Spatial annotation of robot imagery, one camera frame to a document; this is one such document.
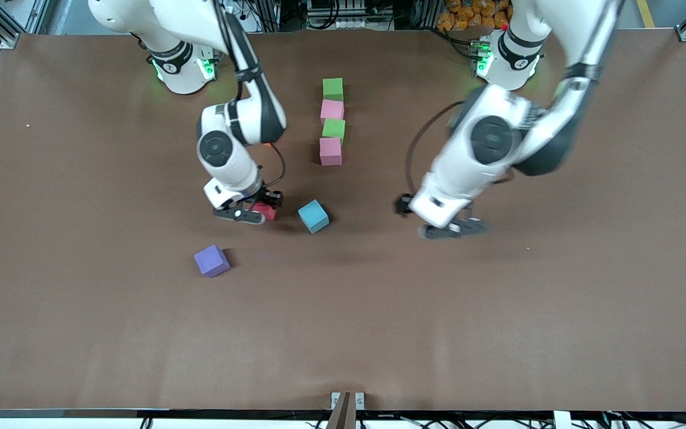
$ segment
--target purple cube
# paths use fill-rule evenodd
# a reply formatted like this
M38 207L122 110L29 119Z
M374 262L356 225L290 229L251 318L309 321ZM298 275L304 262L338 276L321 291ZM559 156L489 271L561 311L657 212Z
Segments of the purple cube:
M195 261L206 277L216 277L230 268L223 250L216 246L207 247L195 253Z

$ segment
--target stacked cubes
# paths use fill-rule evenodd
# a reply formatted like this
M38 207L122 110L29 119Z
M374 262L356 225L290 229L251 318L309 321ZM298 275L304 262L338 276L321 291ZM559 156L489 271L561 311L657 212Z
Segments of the stacked cubes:
M324 166L343 163L343 78L322 79L322 138L319 139L319 160Z

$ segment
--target yellow floor line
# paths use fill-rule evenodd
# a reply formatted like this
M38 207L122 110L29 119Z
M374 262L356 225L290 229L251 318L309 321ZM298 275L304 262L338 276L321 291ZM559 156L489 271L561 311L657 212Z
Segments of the yellow floor line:
M645 23L645 28L655 28L656 23L653 22L653 16L650 14L647 0L637 0L637 7L640 8L640 14L642 16L642 22Z

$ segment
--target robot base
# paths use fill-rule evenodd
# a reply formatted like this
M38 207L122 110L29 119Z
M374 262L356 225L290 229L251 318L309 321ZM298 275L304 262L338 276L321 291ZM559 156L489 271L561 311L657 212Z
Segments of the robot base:
M503 33L503 30L494 30L490 35L480 38L477 45L482 47L477 49L475 55L482 58L474 64L473 71L476 76L490 84L498 85L508 91L514 91L525 85L528 79L536 73L536 65L541 55L538 55L535 60L522 69L514 70L510 63L498 53L499 38Z

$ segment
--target green cube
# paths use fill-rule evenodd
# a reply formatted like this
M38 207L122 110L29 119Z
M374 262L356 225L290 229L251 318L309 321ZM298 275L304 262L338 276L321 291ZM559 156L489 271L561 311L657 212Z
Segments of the green cube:
M340 138L343 144L343 135L345 134L345 120L342 119L325 119L325 126L322 128L322 136L324 138Z
M343 78L322 79L322 98L343 101Z

